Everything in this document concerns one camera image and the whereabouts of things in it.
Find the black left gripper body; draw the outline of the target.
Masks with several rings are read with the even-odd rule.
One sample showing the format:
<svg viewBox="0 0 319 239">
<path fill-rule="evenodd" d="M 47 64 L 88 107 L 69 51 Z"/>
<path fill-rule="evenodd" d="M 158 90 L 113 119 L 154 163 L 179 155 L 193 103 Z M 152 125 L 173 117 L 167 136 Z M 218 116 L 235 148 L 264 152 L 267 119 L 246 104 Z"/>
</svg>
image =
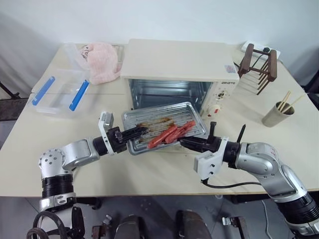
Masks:
<svg viewBox="0 0 319 239">
<path fill-rule="evenodd" d="M 127 150 L 127 139 L 125 134 L 120 131 L 120 128 L 114 127 L 107 132 L 108 141 L 115 153 L 121 153 Z"/>
</svg>

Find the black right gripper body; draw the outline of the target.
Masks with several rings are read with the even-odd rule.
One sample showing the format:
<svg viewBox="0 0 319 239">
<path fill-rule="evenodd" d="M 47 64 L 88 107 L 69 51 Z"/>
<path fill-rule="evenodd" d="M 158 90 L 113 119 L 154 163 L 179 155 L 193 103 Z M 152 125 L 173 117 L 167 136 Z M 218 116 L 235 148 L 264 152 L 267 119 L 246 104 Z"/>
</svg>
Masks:
<svg viewBox="0 0 319 239">
<path fill-rule="evenodd" d="M 222 138 L 219 136 L 214 135 L 214 130 L 217 125 L 217 122 L 211 121 L 210 122 L 210 130 L 209 130 L 209 135 L 206 140 L 206 146 L 209 151 L 211 152 L 217 152 L 219 150 Z"/>
</svg>

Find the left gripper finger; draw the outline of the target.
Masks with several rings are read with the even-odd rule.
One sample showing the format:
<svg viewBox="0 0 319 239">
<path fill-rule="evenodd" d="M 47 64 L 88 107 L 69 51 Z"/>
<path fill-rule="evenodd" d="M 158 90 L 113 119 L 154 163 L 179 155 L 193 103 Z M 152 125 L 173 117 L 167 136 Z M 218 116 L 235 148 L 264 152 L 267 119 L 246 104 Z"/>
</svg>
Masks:
<svg viewBox="0 0 319 239">
<path fill-rule="evenodd" d="M 123 136 L 139 136 L 147 132 L 148 128 L 144 126 L 136 126 L 134 128 L 122 132 Z"/>
<path fill-rule="evenodd" d="M 145 131 L 124 131 L 123 132 L 123 141 L 127 142 L 129 140 L 134 140 L 140 138 Z"/>
</svg>

